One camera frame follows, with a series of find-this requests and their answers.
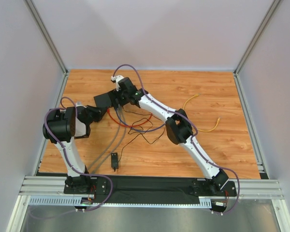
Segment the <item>right aluminium frame post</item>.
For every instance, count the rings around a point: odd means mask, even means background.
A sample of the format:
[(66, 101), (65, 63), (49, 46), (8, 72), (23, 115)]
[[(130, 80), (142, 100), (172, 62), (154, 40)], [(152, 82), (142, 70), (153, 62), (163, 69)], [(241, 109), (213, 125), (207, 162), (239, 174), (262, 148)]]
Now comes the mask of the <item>right aluminium frame post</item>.
[(276, 13), (277, 9), (279, 8), (282, 0), (273, 0), (269, 6), (269, 9), (266, 11), (265, 16), (263, 17), (262, 21), (260, 22), (256, 32), (254, 33), (251, 41), (249, 42), (244, 54), (242, 55), (238, 65), (233, 71), (233, 74), (236, 76), (244, 67), (245, 63), (247, 62), (249, 56), (253, 52), (254, 48), (256, 47), (258, 41), (260, 40), (261, 36), (265, 32), (268, 24), (270, 23), (272, 17)]

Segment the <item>left aluminium frame post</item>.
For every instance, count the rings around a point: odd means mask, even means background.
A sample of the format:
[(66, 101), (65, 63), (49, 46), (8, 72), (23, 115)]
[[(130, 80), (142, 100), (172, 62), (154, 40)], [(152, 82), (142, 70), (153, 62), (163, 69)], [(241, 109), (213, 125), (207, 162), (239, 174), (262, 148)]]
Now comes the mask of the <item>left aluminium frame post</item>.
[(66, 74), (68, 72), (68, 69), (66, 68), (66, 65), (63, 62), (63, 59), (61, 58), (43, 20), (42, 17), (37, 9), (37, 7), (35, 6), (34, 2), (32, 0), (24, 0), (24, 3), (26, 4), (29, 12), (31, 13), (31, 16), (33, 17), (38, 29), (40, 30), (44, 40), (46, 41), (51, 53), (53, 54), (56, 62), (58, 63), (60, 69), (62, 70), (62, 72), (64, 74)]

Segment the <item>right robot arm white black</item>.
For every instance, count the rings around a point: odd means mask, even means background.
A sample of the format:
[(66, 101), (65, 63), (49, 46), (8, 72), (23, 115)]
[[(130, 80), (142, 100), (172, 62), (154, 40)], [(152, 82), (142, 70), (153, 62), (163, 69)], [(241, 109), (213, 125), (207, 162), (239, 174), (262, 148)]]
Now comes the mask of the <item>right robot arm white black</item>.
[(169, 140), (175, 145), (182, 146), (190, 154), (212, 189), (214, 191), (223, 189), (229, 177), (200, 146), (193, 134), (192, 124), (183, 109), (176, 110), (162, 104), (147, 91), (138, 90), (128, 77), (112, 76), (111, 81), (116, 84), (116, 89), (111, 91), (116, 103), (121, 106), (130, 103), (159, 118), (165, 124)]

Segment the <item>black network switch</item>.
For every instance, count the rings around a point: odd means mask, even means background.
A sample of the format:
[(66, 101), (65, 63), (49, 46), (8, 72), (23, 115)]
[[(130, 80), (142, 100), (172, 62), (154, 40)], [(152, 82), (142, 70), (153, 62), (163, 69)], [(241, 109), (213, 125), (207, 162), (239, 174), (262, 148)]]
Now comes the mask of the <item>black network switch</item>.
[(112, 107), (108, 93), (94, 96), (94, 101), (95, 101), (95, 104), (97, 107), (100, 107), (100, 108), (111, 108)]

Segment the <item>aluminium frame post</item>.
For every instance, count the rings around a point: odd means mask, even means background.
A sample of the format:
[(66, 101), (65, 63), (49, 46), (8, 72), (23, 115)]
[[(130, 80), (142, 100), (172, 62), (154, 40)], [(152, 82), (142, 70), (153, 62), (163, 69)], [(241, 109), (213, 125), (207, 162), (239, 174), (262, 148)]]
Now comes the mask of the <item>aluminium frame post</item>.
[(34, 2), (32, 0), (24, 0), (24, 3), (26, 4), (29, 12), (31, 13), (31, 16), (33, 17), (38, 29), (40, 30), (44, 40), (46, 41), (51, 53), (53, 54), (56, 62), (58, 63), (60, 69), (62, 70), (62, 72), (64, 74), (66, 74), (68, 72), (68, 69), (66, 68), (66, 65), (63, 62), (63, 59), (61, 58), (43, 20), (42, 17), (37, 9), (37, 7), (35, 6)]
[(233, 74), (236, 76), (244, 67), (245, 63), (247, 62), (249, 56), (253, 52), (254, 48), (256, 47), (258, 41), (260, 40), (261, 36), (265, 32), (268, 24), (270, 23), (272, 17), (276, 13), (277, 9), (279, 8), (282, 0), (273, 0), (269, 6), (269, 9), (266, 11), (265, 16), (263, 17), (262, 21), (260, 22), (256, 32), (254, 33), (251, 41), (249, 42), (244, 54), (242, 55), (238, 65), (233, 71)]

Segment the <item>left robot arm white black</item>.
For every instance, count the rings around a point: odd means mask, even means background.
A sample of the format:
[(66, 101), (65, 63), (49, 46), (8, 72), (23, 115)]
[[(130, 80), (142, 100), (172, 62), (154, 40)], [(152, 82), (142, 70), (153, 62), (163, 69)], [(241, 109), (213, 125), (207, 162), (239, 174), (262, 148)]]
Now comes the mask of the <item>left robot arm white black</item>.
[(90, 125), (100, 122), (106, 107), (72, 106), (51, 109), (44, 118), (43, 135), (59, 150), (67, 168), (64, 193), (85, 194), (94, 189), (86, 165), (80, 158), (75, 140), (90, 136)]

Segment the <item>black power adapter with cord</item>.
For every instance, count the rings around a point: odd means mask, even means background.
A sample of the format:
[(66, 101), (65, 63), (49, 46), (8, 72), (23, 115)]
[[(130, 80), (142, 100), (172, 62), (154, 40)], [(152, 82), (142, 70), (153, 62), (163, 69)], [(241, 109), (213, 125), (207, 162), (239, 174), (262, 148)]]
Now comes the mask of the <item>black power adapter with cord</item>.
[[(110, 113), (109, 113), (109, 110), (107, 110), (107, 113), (109, 114), (110, 118), (111, 118), (114, 122), (116, 122), (119, 126), (123, 126), (124, 128), (129, 128), (128, 134), (131, 134), (131, 130), (133, 130), (134, 133), (137, 133), (137, 134), (136, 134), (136, 136), (135, 136), (132, 140), (130, 140), (126, 145), (124, 145), (124, 146), (122, 147), (121, 152), (120, 152), (120, 157), (119, 157), (119, 158), (118, 158), (118, 153), (117, 153), (117, 152), (111, 153), (111, 167), (112, 167), (112, 169), (113, 169), (114, 171), (116, 171), (116, 169), (119, 168), (119, 162), (120, 162), (120, 160), (121, 160), (121, 158), (122, 158), (122, 154), (123, 154), (123, 150), (124, 150), (124, 148), (127, 147), (130, 143), (132, 143), (132, 142), (133, 142), (137, 137), (142, 136), (142, 137), (144, 138), (144, 140), (145, 140), (148, 144), (152, 145), (152, 144), (154, 144), (154, 143), (155, 143), (155, 142), (156, 142), (156, 141), (157, 141), (157, 140), (158, 140), (158, 139), (159, 139), (159, 138), (164, 134), (164, 132), (165, 132), (165, 125), (161, 125), (160, 127), (157, 127), (157, 128), (155, 128), (155, 129), (151, 129), (152, 127), (150, 127), (150, 128), (147, 129), (147, 130), (137, 130), (137, 129), (134, 129), (134, 126), (136, 126), (136, 127), (141, 127), (141, 126), (140, 126), (140, 125), (134, 125), (134, 124), (132, 124), (132, 126), (128, 126), (128, 125), (126, 125), (126, 123), (124, 123), (124, 122), (121, 120), (121, 116), (120, 116), (119, 110), (115, 110), (115, 112), (116, 112), (117, 118), (118, 118), (118, 120), (120, 121), (120, 123), (117, 122), (114, 118), (112, 118), (112, 116), (111, 116)], [(160, 135), (159, 137), (157, 137), (154, 141), (149, 142), (149, 141), (146, 139), (145, 134), (146, 134), (147, 132), (153, 132), (153, 131), (156, 131), (156, 130), (161, 129), (161, 128), (163, 128), (163, 131), (162, 131), (161, 135)]]

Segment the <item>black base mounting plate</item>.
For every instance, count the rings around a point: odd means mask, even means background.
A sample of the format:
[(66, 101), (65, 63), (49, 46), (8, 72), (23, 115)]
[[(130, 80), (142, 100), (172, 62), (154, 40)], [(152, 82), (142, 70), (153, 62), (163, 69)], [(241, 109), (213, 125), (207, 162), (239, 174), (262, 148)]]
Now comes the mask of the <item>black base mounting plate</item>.
[(197, 204), (200, 197), (236, 197), (238, 190), (234, 181), (220, 188), (211, 180), (188, 177), (94, 175), (67, 177), (63, 192), (93, 197), (95, 203)]

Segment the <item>aluminium front rail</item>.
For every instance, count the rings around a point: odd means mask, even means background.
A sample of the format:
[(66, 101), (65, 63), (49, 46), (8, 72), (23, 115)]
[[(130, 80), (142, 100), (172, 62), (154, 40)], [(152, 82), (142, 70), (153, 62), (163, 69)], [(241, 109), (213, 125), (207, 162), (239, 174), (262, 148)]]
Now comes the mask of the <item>aluminium front rail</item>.
[[(25, 176), (19, 195), (62, 196), (65, 179), (64, 176)], [(235, 186), (240, 187), (240, 199), (284, 199), (277, 180), (241, 179)]]

